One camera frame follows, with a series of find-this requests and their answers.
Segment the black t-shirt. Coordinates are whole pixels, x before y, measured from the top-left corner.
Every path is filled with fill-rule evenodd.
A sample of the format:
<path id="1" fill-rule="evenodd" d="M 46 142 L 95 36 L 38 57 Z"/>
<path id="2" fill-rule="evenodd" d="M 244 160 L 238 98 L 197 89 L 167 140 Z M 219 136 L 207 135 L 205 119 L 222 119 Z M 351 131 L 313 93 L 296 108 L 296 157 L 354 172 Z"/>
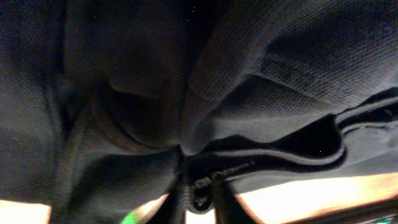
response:
<path id="1" fill-rule="evenodd" d="M 1 198 L 120 223 L 397 171 L 397 2 L 1 2 Z"/>

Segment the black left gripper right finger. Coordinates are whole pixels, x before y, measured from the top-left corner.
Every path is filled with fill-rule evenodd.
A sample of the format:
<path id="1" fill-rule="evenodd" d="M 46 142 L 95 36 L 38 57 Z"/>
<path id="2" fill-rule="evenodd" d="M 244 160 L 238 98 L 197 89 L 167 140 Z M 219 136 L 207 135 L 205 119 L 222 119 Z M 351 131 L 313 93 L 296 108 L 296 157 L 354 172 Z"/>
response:
<path id="1" fill-rule="evenodd" d="M 212 176 L 211 189 L 216 224 L 256 224 L 238 202 L 221 174 Z"/>

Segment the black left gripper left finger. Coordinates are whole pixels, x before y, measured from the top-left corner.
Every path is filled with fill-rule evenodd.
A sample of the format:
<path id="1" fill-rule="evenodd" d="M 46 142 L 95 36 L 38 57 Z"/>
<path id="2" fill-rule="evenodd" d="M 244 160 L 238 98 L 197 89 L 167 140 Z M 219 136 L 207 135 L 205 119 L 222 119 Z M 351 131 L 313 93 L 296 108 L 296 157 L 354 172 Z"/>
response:
<path id="1" fill-rule="evenodd" d="M 147 224 L 185 224 L 185 178 L 178 176 L 169 195 Z"/>

